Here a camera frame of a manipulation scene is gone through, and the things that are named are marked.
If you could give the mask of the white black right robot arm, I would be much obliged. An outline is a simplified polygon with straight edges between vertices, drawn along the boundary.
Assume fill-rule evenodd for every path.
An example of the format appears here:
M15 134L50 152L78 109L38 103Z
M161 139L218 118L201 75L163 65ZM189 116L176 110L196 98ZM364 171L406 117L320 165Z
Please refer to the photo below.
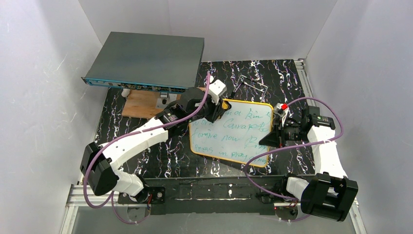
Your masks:
M345 220L358 193L358 184L345 173L337 151L333 118L322 116L319 107L307 106L301 111L301 119L288 117L287 104L275 107L273 130L260 144L282 148L287 141L312 143L315 175L311 179L286 174L273 191L291 196L300 202L301 210L308 215L337 222Z

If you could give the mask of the yellow black eraser pad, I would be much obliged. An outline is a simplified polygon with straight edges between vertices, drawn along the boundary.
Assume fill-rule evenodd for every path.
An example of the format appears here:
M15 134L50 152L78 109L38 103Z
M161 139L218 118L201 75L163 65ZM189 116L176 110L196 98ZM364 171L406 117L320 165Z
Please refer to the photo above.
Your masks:
M228 101L223 100L222 104L221 104L221 108L224 111L228 111L231 109L231 104Z

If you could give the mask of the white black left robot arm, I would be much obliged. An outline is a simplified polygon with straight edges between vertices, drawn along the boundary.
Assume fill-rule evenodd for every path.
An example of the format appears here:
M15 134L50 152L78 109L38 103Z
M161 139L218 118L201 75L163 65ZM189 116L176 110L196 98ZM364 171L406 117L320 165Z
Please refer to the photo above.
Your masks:
M123 172L120 167L147 148L179 134L190 122L204 118L213 123L220 119L231 108L223 99L225 91L222 84L212 84L204 91L188 88L143 126L102 145L88 144L80 164L84 184L89 185L96 196L120 192L140 197L148 190L147 184L143 178Z

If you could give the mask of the yellow-framed whiteboard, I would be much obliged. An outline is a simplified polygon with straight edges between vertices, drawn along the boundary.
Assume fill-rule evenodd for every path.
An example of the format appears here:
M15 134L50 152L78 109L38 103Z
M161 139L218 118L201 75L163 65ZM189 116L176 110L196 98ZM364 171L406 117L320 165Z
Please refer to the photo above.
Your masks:
M267 103L229 100L231 108L214 123L205 118L189 124L190 149L195 154L263 168L269 151L260 145L272 128L273 107Z

